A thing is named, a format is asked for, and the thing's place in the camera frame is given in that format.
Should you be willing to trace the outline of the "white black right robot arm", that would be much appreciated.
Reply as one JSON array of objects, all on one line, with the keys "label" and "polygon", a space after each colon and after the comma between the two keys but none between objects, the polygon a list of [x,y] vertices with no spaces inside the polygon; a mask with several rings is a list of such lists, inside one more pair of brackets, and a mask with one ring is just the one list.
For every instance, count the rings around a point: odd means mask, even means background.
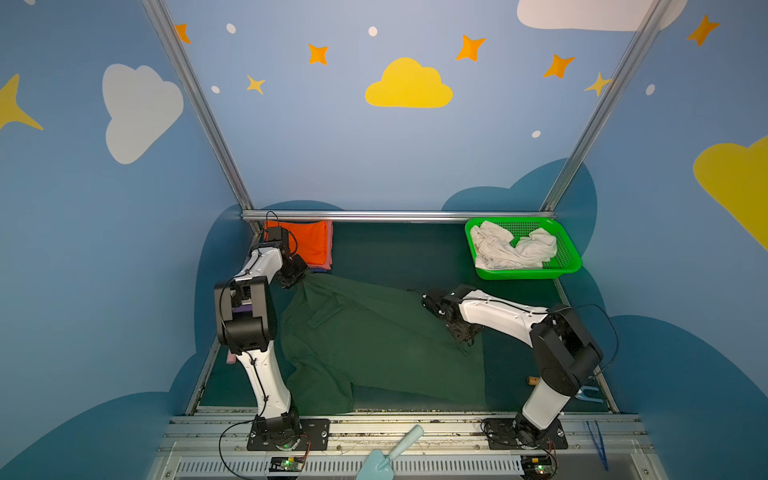
[{"label": "white black right robot arm", "polygon": [[562,438],[558,420],[604,358],[601,348],[571,306],[533,307],[461,285],[422,295],[422,306],[442,321],[453,338],[468,345],[489,328],[532,349],[538,383],[511,421],[483,425],[491,446],[548,450]]}]

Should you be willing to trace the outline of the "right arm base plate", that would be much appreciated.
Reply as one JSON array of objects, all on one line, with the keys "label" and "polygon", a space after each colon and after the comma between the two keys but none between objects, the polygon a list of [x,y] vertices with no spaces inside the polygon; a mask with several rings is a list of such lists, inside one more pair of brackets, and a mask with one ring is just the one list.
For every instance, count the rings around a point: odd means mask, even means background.
[{"label": "right arm base plate", "polygon": [[548,450],[550,448],[565,450],[568,448],[565,431],[558,418],[548,427],[538,429],[519,413],[514,418],[483,419],[480,428],[492,450]]}]

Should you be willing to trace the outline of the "dark green t shirt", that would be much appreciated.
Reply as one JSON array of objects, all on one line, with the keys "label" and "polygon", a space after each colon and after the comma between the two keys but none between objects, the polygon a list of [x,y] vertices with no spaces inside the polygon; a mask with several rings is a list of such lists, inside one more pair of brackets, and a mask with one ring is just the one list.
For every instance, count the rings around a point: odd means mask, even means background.
[{"label": "dark green t shirt", "polygon": [[357,387],[486,403],[481,344],[463,344],[416,292],[331,274],[297,285],[278,326],[293,366],[286,385],[304,415],[353,410]]}]

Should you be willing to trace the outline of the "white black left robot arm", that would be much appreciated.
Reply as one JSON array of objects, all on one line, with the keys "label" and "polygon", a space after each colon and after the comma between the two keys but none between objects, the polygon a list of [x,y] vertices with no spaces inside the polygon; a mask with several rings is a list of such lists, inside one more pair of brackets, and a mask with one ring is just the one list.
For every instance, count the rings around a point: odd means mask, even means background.
[{"label": "white black left robot arm", "polygon": [[257,401],[250,450],[295,449],[300,418],[276,357],[278,315],[271,284],[293,286],[307,271],[292,232],[275,222],[251,249],[242,269],[214,288],[219,343],[243,366]]}]

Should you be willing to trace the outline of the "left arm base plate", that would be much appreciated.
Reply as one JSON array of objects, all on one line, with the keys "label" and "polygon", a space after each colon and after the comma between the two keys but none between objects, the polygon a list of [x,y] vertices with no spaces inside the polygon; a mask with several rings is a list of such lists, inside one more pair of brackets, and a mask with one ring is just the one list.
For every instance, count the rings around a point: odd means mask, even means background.
[{"label": "left arm base plate", "polygon": [[325,451],[331,422],[326,418],[257,418],[248,435],[248,451]]}]

